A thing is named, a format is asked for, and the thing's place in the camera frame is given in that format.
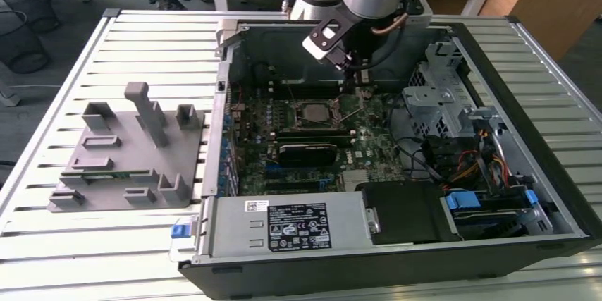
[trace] white slatted platform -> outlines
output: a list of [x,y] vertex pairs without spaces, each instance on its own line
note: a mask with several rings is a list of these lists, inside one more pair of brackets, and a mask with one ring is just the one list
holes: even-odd
[[[164,110],[193,104],[210,121],[217,59],[217,20],[272,14],[124,11],[102,19],[65,86],[0,191],[1,300],[206,300],[166,257],[169,227],[198,205],[150,211],[50,214],[46,198],[70,156],[84,124],[85,104],[106,100],[133,110],[122,98],[128,81],[150,84],[149,97]],[[564,164],[598,215],[602,215],[602,125],[591,104],[565,76],[535,51],[523,32],[497,18],[461,20]],[[483,101],[488,98],[475,82]],[[202,139],[206,140],[205,126]],[[206,146],[198,150],[204,159]],[[196,177],[201,179],[202,163]],[[201,183],[194,186],[198,199]],[[449,281],[397,288],[284,297],[281,300],[602,300],[602,252],[549,259],[504,278]]]

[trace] connector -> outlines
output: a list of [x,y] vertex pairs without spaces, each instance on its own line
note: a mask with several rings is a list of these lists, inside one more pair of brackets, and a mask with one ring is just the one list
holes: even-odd
[[288,13],[288,4],[291,3],[291,0],[282,0],[281,1],[281,12]]

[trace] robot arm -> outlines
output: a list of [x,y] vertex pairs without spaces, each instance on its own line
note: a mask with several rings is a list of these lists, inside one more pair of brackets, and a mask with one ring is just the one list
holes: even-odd
[[[301,1],[313,7],[320,5],[319,1]],[[340,6],[323,11],[323,20],[303,41],[313,58],[328,60],[345,73],[376,64],[371,62],[373,51],[384,43],[384,37],[403,27],[408,18],[408,13],[399,7],[400,1],[343,0]]]

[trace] power supply label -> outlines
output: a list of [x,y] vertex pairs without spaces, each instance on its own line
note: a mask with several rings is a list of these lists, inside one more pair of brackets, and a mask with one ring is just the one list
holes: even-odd
[[272,252],[332,248],[327,204],[269,206],[266,217]]

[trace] blue latch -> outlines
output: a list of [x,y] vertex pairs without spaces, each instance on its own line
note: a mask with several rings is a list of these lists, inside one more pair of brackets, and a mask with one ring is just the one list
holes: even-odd
[[480,207],[479,198],[476,197],[475,192],[452,192],[444,197],[444,201],[447,202],[447,208],[449,210]]
[[524,195],[527,196],[529,205],[533,206],[539,202],[533,190],[525,190]]
[[170,238],[182,239],[189,238],[192,235],[192,227],[189,224],[176,224],[170,226]]

